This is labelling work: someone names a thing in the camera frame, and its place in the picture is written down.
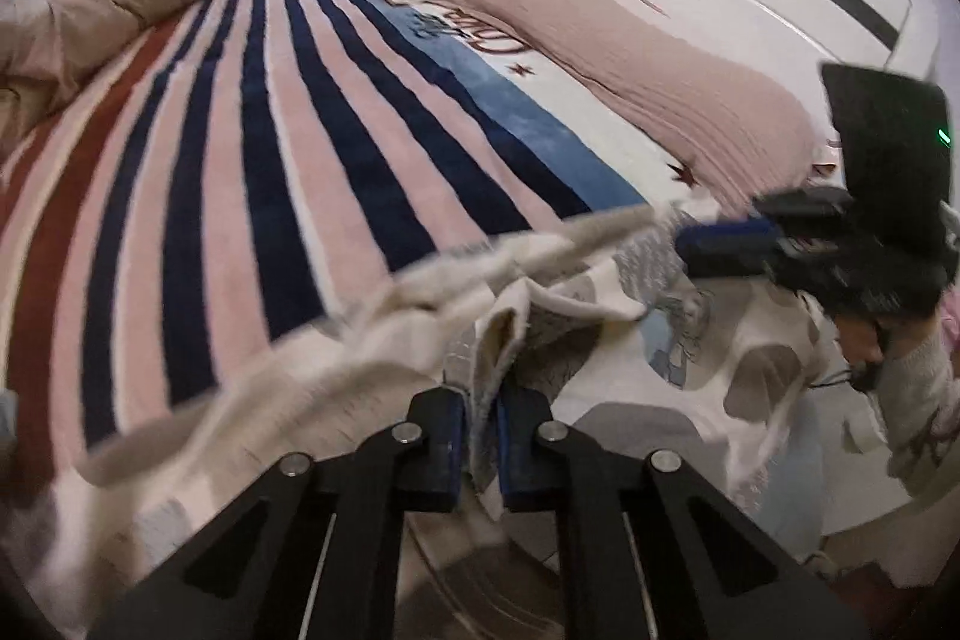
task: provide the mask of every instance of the red stripe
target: red stripe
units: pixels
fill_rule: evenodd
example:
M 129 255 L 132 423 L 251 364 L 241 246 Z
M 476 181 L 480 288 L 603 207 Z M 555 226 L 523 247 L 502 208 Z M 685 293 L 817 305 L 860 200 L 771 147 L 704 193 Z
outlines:
M 97 162 L 133 88 L 163 52 L 178 18 L 147 37 L 133 61 L 93 111 L 61 172 L 32 239 L 13 310 L 8 386 L 20 397 L 14 480 L 32 492 L 54 477 L 50 439 L 50 354 L 56 298 L 80 205 Z
M 10 186 L 0 196 L 0 234 L 3 234 L 4 229 L 7 228 L 7 221 L 13 214 L 13 208 L 16 207 L 16 202 L 20 199 L 23 186 L 27 182 L 27 176 L 30 175 L 30 170 L 34 166 L 37 158 L 40 158 L 40 153 L 45 150 L 47 142 L 50 140 L 50 135 L 53 134 L 54 128 L 56 128 L 56 124 L 59 123 L 60 118 L 61 113 L 58 113 L 49 119 L 49 121 L 37 126 L 37 132 L 35 132 L 30 146 L 24 151 L 23 155 L 20 156 L 20 160 L 16 162 L 16 166 L 13 167 Z

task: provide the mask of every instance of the pink knit blanket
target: pink knit blanket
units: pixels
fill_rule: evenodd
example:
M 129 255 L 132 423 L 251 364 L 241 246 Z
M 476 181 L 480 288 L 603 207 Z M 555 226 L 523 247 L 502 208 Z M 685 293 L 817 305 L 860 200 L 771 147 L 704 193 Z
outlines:
M 817 146 L 764 74 L 645 23 L 615 0 L 442 0 L 546 54 L 692 170 L 728 213 L 798 186 Z

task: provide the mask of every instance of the pink stripe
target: pink stripe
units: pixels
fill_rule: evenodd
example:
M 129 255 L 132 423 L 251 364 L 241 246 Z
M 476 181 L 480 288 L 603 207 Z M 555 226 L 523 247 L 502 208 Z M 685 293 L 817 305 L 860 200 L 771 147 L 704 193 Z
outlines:
M 530 223 L 531 228 L 536 231 L 547 231 L 560 225 L 560 218 L 550 205 L 541 199 L 536 191 L 528 188 L 496 154 L 496 150 L 491 147 L 490 141 L 477 121 L 464 112 L 453 98 L 433 83 L 427 82 L 419 71 L 384 42 L 373 23 L 367 20 L 349 0 L 333 0 L 333 2 L 347 14 L 370 51 L 395 73 L 408 90 L 414 92 L 414 95 L 440 121 L 440 125 L 443 125 L 450 136 L 453 136 L 483 171 L 487 172 L 487 175 L 503 189 L 507 196 L 510 196 L 527 223 Z
M 307 215 L 298 210 L 304 237 L 319 236 L 333 292 L 340 301 L 353 301 L 370 292 L 377 283 L 389 277 L 387 263 L 373 240 L 363 210 L 347 181 L 340 159 L 318 119 L 304 80 L 296 63 L 290 20 L 283 0 L 266 0 L 267 81 L 277 131 L 285 136 L 292 159 L 291 180 L 296 178 L 296 193 L 302 199 Z M 310 247 L 314 257 L 318 248 Z
M 367 127 L 434 244 L 445 250 L 486 239 L 397 110 L 347 55 L 317 0 L 300 1 L 323 66 Z
M 152 87 L 154 76 L 166 67 L 184 39 L 194 15 L 187 13 L 166 44 L 160 58 L 133 89 L 97 163 L 93 180 L 80 207 L 77 227 L 64 266 L 61 295 L 56 300 L 53 343 L 50 351 L 50 432 L 56 472 L 72 466 L 86 450 L 80 403 L 80 351 L 86 317 L 86 287 L 97 239 L 107 206 L 107 195 L 120 165 L 120 156 Z
M 221 381 L 270 344 L 243 171 L 241 87 L 253 0 L 239 0 L 213 78 L 203 163 L 203 280 L 213 365 Z
M 113 403 L 120 432 L 169 414 L 161 281 L 170 177 L 197 67 L 220 23 L 225 2 L 213 0 L 190 52 L 171 73 L 133 187 L 113 314 Z

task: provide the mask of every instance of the red star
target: red star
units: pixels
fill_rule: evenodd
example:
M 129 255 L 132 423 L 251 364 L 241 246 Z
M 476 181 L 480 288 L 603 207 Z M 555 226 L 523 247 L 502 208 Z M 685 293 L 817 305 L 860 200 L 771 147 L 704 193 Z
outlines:
M 688 165 L 680 164 L 678 167 L 675 167 L 673 164 L 669 164 L 669 167 L 673 170 L 674 175 L 677 175 L 673 178 L 675 183 L 683 183 L 690 188 L 699 185 L 697 178 L 693 176 L 693 169 L 690 169 Z
M 515 73 L 518 77 L 525 77 L 527 74 L 536 73 L 529 66 L 524 66 L 522 63 L 514 63 L 512 66 L 507 66 L 507 68 Z

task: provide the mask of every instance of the person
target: person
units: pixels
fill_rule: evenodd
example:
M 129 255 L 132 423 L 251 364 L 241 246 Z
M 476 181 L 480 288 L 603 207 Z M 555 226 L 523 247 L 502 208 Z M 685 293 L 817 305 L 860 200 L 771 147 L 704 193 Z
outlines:
M 911 495 L 932 503 L 960 480 L 960 448 L 954 447 L 960 437 L 960 381 L 954 380 L 941 314 L 880 321 L 890 332 L 885 352 L 871 322 L 836 316 L 834 323 L 850 365 L 882 362 L 872 394 L 892 452 L 889 474 Z
M 0 163 L 151 25 L 198 0 L 0 0 Z

